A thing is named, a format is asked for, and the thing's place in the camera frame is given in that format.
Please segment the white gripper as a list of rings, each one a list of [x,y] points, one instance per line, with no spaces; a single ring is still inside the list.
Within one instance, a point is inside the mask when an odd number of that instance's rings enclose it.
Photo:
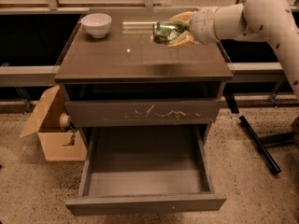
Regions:
[[[171,23],[191,26],[191,34],[184,32],[172,40],[169,48],[183,48],[197,45],[217,43],[215,32],[215,15],[217,7],[200,7],[197,11],[185,11],[169,19]]]

